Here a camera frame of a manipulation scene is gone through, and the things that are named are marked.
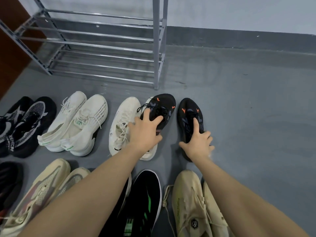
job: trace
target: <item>beige sneaker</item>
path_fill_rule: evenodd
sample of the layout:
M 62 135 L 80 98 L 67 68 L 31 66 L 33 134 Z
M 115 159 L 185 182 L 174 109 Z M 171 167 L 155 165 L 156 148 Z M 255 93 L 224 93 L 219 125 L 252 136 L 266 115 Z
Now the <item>beige sneaker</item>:
M 219 210 L 206 181 L 203 184 L 203 196 L 206 204 L 207 217 L 214 237 L 229 237 L 227 222 Z
M 77 184 L 80 180 L 85 178 L 87 175 L 89 175 L 91 172 L 87 170 L 86 168 L 79 167 L 77 169 L 74 169 L 68 177 L 64 180 L 64 182 L 61 184 L 61 186 L 58 189 L 58 192 L 56 196 L 52 199 L 56 199 L 58 196 L 64 194 L 67 190 L 69 190 L 71 187 L 73 187 L 75 184 Z
M 177 176 L 172 209 L 178 237 L 213 237 L 200 179 L 193 171 L 184 170 Z
M 70 165 L 64 159 L 56 159 L 34 180 L 19 205 L 1 226 L 3 237 L 16 237 L 24 227 L 57 194 L 58 188 L 70 173 Z

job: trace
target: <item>black sneaker with green stripes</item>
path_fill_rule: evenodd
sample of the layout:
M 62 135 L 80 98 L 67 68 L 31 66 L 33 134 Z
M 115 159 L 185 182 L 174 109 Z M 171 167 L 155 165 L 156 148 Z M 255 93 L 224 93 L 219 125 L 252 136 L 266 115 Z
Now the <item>black sneaker with green stripes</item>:
M 119 215 L 120 236 L 150 237 L 161 209 L 161 187 L 155 172 L 144 170 L 136 177 Z

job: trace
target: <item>black sneaker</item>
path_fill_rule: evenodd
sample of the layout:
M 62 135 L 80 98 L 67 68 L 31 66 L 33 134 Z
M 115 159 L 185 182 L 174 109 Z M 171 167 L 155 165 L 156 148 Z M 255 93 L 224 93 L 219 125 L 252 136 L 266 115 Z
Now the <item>black sneaker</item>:
M 0 164 L 0 217 L 6 216 L 8 210 L 18 198 L 23 182 L 23 167 L 20 163 L 3 162 Z
M 167 125 L 173 111 L 176 108 L 176 100 L 170 94 L 160 94 L 150 97 L 144 105 L 137 109 L 137 112 L 142 111 L 140 119 L 143 119 L 143 112 L 146 108 L 150 108 L 149 120 L 153 121 L 158 116 L 163 116 L 163 120 L 157 126 L 156 135 L 159 135 L 161 130 Z
M 204 133 L 203 115 L 198 105 L 190 98 L 184 98 L 178 107 L 177 122 L 180 127 L 181 141 L 189 143 L 193 135 L 193 118 L 199 121 L 200 133 Z M 185 159 L 192 162 L 183 149 L 182 155 Z
M 119 236 L 150 236 L 161 209 L 161 187 L 155 172 L 142 171 L 135 179 L 118 217 Z
M 38 98 L 26 111 L 12 134 L 6 137 L 9 153 L 19 158 L 30 156 L 39 145 L 37 136 L 53 122 L 56 110 L 56 104 L 51 98 Z
M 99 237 L 106 237 L 109 235 L 109 232 L 115 232 L 118 230 L 118 215 L 121 212 L 121 209 L 124 207 L 125 200 L 128 197 L 132 186 L 132 176 L 128 177 L 128 180 L 125 183 L 123 191 L 111 213 L 106 223 L 104 224 Z
M 4 116 L 0 117 L 0 157 L 6 157 L 8 153 L 5 137 L 10 135 L 15 125 L 20 122 L 24 113 L 33 104 L 33 100 L 23 96 L 15 103 Z

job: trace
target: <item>black sneaker with orange accents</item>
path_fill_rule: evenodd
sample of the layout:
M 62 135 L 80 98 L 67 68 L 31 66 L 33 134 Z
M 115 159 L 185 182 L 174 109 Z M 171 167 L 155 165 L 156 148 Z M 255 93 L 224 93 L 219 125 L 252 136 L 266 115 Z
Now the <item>black sneaker with orange accents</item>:
M 167 125 L 173 111 L 176 108 L 176 100 L 170 94 L 156 95 L 147 100 L 147 103 L 137 109 L 137 112 L 142 111 L 140 119 L 143 119 L 143 112 L 146 108 L 150 108 L 149 120 L 153 121 L 158 116 L 163 116 L 163 120 L 156 128 L 156 135 L 159 135 L 161 130 Z
M 204 133 L 203 115 L 198 105 L 190 98 L 184 98 L 178 107 L 177 122 L 180 127 L 181 141 L 184 143 L 190 142 L 193 135 L 193 118 L 199 121 L 199 131 Z M 190 158 L 181 149 L 182 155 L 188 161 Z

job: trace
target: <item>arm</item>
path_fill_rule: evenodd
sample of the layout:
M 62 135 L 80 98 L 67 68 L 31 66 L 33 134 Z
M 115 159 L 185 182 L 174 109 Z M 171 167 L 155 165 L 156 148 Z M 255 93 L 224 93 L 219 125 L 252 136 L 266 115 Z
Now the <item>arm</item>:
M 187 156 L 202 172 L 214 199 L 236 236 L 308 237 L 296 223 L 273 205 L 264 201 L 215 165 L 209 155 L 210 132 L 199 133 L 194 119 L 194 133 L 189 143 L 180 142 Z
M 156 127 L 163 117 L 150 121 L 149 112 L 144 111 L 143 120 L 136 117 L 135 125 L 128 124 L 131 137 L 124 149 L 50 203 L 19 237 L 98 236 L 137 161 L 162 140 Z

